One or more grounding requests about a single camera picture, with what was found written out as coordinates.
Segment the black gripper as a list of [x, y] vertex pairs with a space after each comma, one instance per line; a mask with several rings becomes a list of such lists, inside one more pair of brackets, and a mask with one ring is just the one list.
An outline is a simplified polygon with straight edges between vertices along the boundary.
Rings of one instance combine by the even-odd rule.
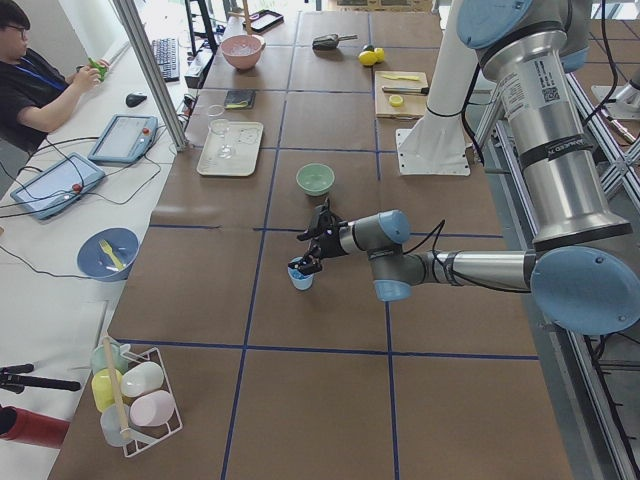
[[342, 256], [343, 248], [340, 243], [340, 229], [342, 227], [342, 223], [331, 225], [325, 229], [309, 227], [307, 233], [311, 240], [307, 250], [308, 255], [302, 256], [298, 261], [298, 270], [315, 274], [322, 270], [320, 259]]

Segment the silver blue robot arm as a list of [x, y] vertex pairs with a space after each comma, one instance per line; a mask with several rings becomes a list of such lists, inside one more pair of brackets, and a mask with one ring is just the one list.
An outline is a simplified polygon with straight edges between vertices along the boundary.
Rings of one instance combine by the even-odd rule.
[[302, 234], [304, 275], [325, 258], [368, 256], [377, 297], [396, 301], [424, 283], [529, 293], [555, 324], [605, 335], [639, 318], [639, 249], [631, 224], [607, 203], [570, 98], [566, 76], [586, 60], [587, 1], [466, 1], [449, 28], [493, 81], [514, 135], [538, 220], [529, 251], [405, 250], [409, 223], [398, 210], [346, 222], [317, 207]]

